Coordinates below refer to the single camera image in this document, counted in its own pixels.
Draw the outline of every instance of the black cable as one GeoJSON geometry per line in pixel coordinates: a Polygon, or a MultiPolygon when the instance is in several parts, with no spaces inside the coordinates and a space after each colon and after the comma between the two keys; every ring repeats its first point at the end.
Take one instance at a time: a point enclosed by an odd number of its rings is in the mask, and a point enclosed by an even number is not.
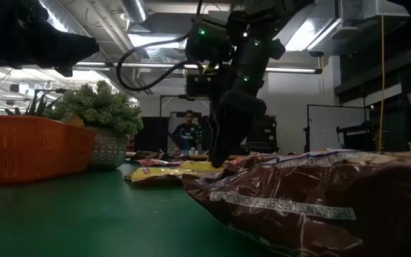
{"type": "MultiPolygon", "coordinates": [[[[203,0],[199,0],[198,1],[198,8],[196,9],[196,18],[199,17],[199,15],[201,15],[201,7],[203,5],[203,0]]],[[[122,85],[122,87],[124,87],[125,89],[128,89],[129,91],[145,91],[147,89],[151,89],[152,87],[154,87],[156,84],[160,83],[163,79],[165,79],[167,76],[169,76],[169,74],[171,74],[173,71],[175,71],[176,69],[180,69],[183,68],[183,66],[185,64],[195,64],[199,71],[200,74],[203,71],[203,65],[199,62],[199,61],[182,61],[176,65],[174,65],[172,68],[170,68],[169,70],[167,70],[167,72],[165,72],[163,75],[161,75],[158,79],[156,79],[154,82],[140,87],[140,88],[135,88],[135,87],[131,87],[126,85],[123,82],[123,78],[121,77],[121,68],[123,67],[123,63],[124,61],[131,56],[132,54],[136,53],[137,51],[140,51],[141,49],[144,49],[146,47],[150,47],[150,46],[159,46],[159,45],[163,45],[163,44],[171,44],[171,43],[177,43],[177,42],[182,42],[183,40],[187,39],[189,37],[190,32],[188,32],[187,34],[177,38],[177,39],[171,39],[171,40],[167,40],[167,41],[159,41],[159,42],[153,42],[153,43],[149,43],[149,44],[145,44],[142,46],[138,46],[135,47],[129,51],[127,51],[118,61],[117,67],[116,67],[116,73],[117,73],[117,79],[120,82],[120,84],[122,85]]]]}

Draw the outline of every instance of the brown chip bag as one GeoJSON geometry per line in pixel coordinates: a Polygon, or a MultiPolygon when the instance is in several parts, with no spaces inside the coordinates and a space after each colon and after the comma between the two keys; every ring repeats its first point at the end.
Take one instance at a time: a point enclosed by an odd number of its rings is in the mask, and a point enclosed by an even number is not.
{"type": "Polygon", "coordinates": [[[183,185],[219,221],[284,256],[411,256],[411,153],[280,156],[183,185]]]}

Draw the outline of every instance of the whiteboard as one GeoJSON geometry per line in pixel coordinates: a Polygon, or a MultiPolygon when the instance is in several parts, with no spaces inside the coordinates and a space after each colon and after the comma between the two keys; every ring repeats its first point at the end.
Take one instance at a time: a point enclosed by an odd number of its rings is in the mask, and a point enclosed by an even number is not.
{"type": "Polygon", "coordinates": [[[369,121],[370,112],[363,108],[341,106],[308,106],[308,125],[310,127],[310,150],[340,148],[344,143],[343,133],[337,135],[336,128],[359,126],[369,121]]]}

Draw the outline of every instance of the yellow cable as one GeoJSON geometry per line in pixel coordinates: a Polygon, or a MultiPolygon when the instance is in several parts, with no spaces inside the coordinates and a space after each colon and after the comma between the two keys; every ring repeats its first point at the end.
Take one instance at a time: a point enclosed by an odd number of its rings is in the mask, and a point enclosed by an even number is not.
{"type": "Polygon", "coordinates": [[[383,115],[385,107],[385,1],[382,2],[382,104],[380,106],[380,132],[378,136],[378,151],[382,150],[383,140],[383,115]]]}

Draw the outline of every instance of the potted plant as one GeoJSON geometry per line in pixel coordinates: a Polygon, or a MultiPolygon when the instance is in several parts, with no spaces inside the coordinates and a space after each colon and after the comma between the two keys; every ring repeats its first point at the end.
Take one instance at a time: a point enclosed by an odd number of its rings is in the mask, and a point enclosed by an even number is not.
{"type": "Polygon", "coordinates": [[[88,168],[113,169],[125,160],[128,135],[143,129],[141,109],[130,106],[128,96],[112,94],[105,81],[99,81],[96,92],[88,84],[77,92],[68,91],[46,118],[64,121],[72,116],[83,120],[86,128],[96,130],[95,146],[88,168]]]}

